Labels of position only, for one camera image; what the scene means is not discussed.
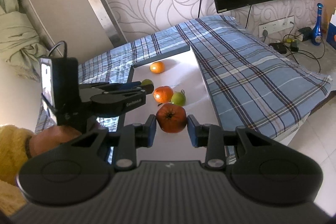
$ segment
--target phone screen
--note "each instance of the phone screen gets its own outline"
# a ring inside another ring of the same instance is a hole
[[[54,106],[53,92],[51,87],[51,67],[41,64],[42,93],[50,105]]]

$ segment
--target hand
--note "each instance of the hand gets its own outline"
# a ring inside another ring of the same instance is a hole
[[[80,135],[81,133],[79,131],[69,126],[53,126],[47,128],[30,139],[30,154],[32,157],[40,155]]]

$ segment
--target wall socket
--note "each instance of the wall socket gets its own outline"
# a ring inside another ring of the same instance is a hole
[[[259,37],[263,37],[263,31],[267,30],[268,35],[280,32],[282,30],[286,30],[289,28],[293,28],[293,24],[290,22],[294,22],[294,16],[284,17],[282,19],[277,19],[262,25],[259,25]]]

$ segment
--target ridged black surface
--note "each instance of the ridged black surface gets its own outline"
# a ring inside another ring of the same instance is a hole
[[[322,224],[328,216],[312,203],[272,208],[241,196],[223,173],[199,162],[142,162],[118,173],[97,197],[66,208],[28,204],[12,220],[18,224]]]

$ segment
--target blue plaid blanket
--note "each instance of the blue plaid blanket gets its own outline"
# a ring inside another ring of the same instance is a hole
[[[178,24],[79,66],[79,82],[125,83],[140,60],[190,45],[225,130],[245,125],[275,138],[302,120],[331,88],[331,78],[288,60],[234,18],[208,16]],[[100,119],[115,131],[118,118]],[[51,123],[41,109],[36,131]]]

